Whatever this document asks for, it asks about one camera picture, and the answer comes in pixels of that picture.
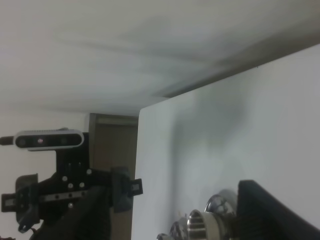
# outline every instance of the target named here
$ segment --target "brown door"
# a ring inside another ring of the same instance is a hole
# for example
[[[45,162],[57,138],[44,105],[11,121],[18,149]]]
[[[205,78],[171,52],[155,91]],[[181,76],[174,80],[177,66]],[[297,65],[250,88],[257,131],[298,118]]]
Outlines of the brown door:
[[[131,179],[135,179],[137,136],[137,125],[96,123],[93,168],[110,170],[112,167],[125,166],[129,169]],[[113,213],[113,209],[111,209],[110,215],[111,240],[131,240],[132,210]]]

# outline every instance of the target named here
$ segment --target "white ceiling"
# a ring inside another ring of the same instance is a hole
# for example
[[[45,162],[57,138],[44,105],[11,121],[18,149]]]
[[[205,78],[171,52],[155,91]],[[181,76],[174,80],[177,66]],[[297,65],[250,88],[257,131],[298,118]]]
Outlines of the white ceiling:
[[[317,43],[319,0],[1,0],[0,110],[136,114]]]

